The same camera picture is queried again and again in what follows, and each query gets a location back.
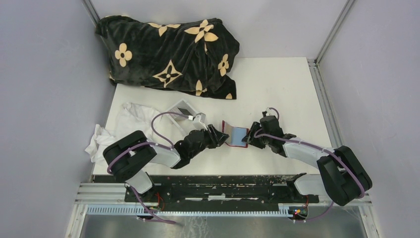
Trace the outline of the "red leather card holder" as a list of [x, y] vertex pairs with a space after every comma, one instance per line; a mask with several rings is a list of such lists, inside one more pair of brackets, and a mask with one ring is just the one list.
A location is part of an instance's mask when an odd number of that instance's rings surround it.
[[246, 142], [243, 142], [242, 139], [249, 132], [248, 128], [231, 126], [226, 121], [222, 121], [222, 132], [228, 134], [227, 140], [224, 142], [227, 146], [230, 147], [240, 147], [247, 148], [248, 145]]

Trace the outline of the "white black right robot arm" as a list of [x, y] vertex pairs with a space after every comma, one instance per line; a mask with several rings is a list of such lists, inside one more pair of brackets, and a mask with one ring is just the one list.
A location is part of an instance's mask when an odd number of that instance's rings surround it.
[[345, 206], [364, 197], [373, 186], [350, 147], [321, 147], [284, 133], [276, 116], [264, 116], [259, 122], [253, 122], [242, 141], [260, 149], [269, 147], [275, 154], [318, 169], [318, 174], [301, 173], [288, 181], [286, 196], [292, 202], [299, 202], [306, 195], [318, 195], [328, 196], [335, 204]]

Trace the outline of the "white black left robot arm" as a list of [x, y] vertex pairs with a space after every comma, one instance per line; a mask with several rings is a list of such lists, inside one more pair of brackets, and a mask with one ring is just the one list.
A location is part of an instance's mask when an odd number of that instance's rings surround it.
[[117, 182], [129, 184], [139, 198], [148, 202], [154, 199], [156, 188], [143, 170], [145, 165], [155, 163], [180, 169], [205, 149], [220, 147], [228, 138], [228, 134], [209, 124], [206, 129], [190, 131], [170, 148], [148, 140], [141, 130], [137, 130], [105, 148], [103, 157], [108, 164], [107, 173]]

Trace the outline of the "stack of cards in box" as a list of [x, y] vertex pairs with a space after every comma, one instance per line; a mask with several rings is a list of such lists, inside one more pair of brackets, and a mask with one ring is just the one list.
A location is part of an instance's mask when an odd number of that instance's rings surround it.
[[182, 115], [186, 115], [186, 116], [194, 116], [195, 115], [194, 111], [186, 105], [176, 106], [175, 109], [176, 109], [177, 113], [180, 113]]

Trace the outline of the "white plastic card box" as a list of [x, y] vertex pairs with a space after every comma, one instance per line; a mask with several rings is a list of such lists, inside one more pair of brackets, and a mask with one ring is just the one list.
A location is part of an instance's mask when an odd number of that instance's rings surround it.
[[165, 111], [171, 112], [169, 114], [170, 120], [183, 135], [187, 135], [192, 130], [207, 128], [205, 124], [206, 115], [196, 110], [184, 99], [179, 100]]

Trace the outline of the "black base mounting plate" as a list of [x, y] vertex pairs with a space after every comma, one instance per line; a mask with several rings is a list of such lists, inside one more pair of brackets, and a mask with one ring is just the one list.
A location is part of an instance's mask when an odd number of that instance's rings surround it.
[[154, 187], [139, 197], [165, 212], [264, 212], [278, 204], [319, 203], [288, 186], [295, 175], [152, 176]]

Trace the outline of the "white crumpled cloth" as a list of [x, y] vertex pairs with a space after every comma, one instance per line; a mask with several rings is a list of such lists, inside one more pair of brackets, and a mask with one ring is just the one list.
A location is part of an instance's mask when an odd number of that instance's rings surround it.
[[160, 112], [152, 107], [126, 102], [116, 116], [114, 129], [107, 130], [99, 124], [95, 125], [94, 134], [85, 152], [89, 154], [94, 164], [105, 165], [103, 151], [106, 147], [133, 133], [142, 131], [146, 137], [152, 138], [155, 134], [151, 128], [152, 119]]

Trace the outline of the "black floral blanket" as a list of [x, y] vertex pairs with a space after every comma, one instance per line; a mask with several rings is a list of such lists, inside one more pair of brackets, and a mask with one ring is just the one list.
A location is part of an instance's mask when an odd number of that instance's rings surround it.
[[218, 18], [177, 24], [113, 15], [95, 33], [108, 51], [109, 79], [222, 100], [237, 98], [232, 70], [240, 44]]

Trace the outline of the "aluminium frame rail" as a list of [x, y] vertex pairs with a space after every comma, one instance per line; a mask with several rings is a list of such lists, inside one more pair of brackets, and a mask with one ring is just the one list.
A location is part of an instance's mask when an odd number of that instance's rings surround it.
[[368, 198], [367, 191], [372, 186], [372, 181], [357, 156], [350, 147], [344, 144], [332, 102], [321, 73], [321, 63], [324, 56], [354, 4], [354, 0], [345, 2], [317, 56], [308, 61], [318, 101], [332, 144], [331, 149], [325, 149], [326, 155], [322, 156], [320, 161], [316, 162], [316, 165], [320, 166], [321, 178], [323, 180], [321, 186], [325, 188], [331, 200], [339, 206], [365, 204], [364, 199]]

